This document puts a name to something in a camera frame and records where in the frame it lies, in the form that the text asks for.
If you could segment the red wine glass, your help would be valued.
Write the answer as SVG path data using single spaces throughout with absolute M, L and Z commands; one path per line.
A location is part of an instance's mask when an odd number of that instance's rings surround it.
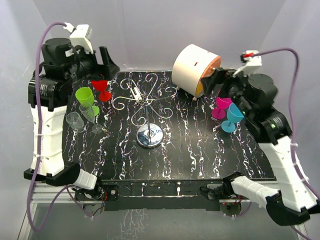
M 108 82 L 106 80 L 92 80 L 91 84 L 99 92 L 99 100 L 107 102 L 112 98 L 112 94 L 107 91 Z

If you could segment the pink wine glass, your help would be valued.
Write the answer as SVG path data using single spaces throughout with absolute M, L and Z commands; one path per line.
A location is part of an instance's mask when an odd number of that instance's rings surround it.
M 232 100 L 229 97 L 221 98 L 218 96 L 215 103 L 216 107 L 212 110 L 211 115 L 213 118 L 221 120 L 226 116 L 226 109 L 229 108 Z

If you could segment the green wine glass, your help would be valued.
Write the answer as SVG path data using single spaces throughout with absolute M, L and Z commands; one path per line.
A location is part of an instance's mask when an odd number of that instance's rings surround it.
M 78 102 L 82 105 L 91 105 L 94 115 L 97 116 L 100 113 L 100 109 L 98 106 L 94 105 L 94 95 L 92 90 L 89 87 L 81 87 L 75 92 L 75 97 Z

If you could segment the cyan wine glass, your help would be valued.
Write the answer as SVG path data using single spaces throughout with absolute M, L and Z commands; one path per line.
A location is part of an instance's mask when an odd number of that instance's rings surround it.
M 222 130 L 226 133 L 233 133 L 236 129 L 236 124 L 241 122 L 245 117 L 234 103 L 229 106 L 226 116 L 227 120 L 221 124 Z

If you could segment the clear champagne flute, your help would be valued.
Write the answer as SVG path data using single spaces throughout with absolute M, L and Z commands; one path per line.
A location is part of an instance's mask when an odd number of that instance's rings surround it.
M 101 124 L 98 124 L 95 122 L 95 112 L 93 109 L 93 106 L 90 103 L 82 103 L 79 106 L 79 110 L 82 113 L 82 115 L 91 123 L 93 123 L 91 131 L 94 134 L 99 134 L 102 132 L 103 127 Z

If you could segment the clear tumbler glass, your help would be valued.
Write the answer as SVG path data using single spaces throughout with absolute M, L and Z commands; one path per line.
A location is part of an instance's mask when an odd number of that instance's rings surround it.
M 85 131 L 84 121 L 77 112 L 70 112 L 66 116 L 66 122 L 74 131 L 77 131 L 78 133 L 82 133 Z

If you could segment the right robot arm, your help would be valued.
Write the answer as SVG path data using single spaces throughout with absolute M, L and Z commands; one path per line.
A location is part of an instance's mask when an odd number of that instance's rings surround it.
M 201 193 L 210 200 L 243 196 L 265 208 L 280 226 L 300 225 L 319 213 L 320 199 L 306 187 L 307 178 L 293 150 L 291 126 L 273 106 L 278 93 L 273 79 L 266 74 L 246 76 L 219 67 L 200 81 L 205 95 L 221 85 L 219 96 L 230 98 L 237 108 L 234 115 L 244 117 L 247 130 L 266 155 L 278 184 L 278 188 L 271 188 L 234 172 L 223 178 L 220 186 L 202 186 Z

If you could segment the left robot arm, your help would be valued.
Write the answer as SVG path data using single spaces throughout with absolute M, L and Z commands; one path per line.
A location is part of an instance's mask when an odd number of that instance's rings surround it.
M 111 59 L 106 46 L 100 46 L 102 63 L 87 43 L 68 38 L 51 38 L 40 43 L 38 55 L 43 62 L 28 84 L 28 103 L 33 117 L 34 149 L 31 167 L 23 177 L 30 181 L 44 181 L 48 185 L 76 186 L 86 189 L 93 200 L 103 195 L 103 187 L 92 173 L 80 164 L 65 164 L 62 154 L 63 124 L 73 84 L 82 80 L 111 80 L 120 68 Z

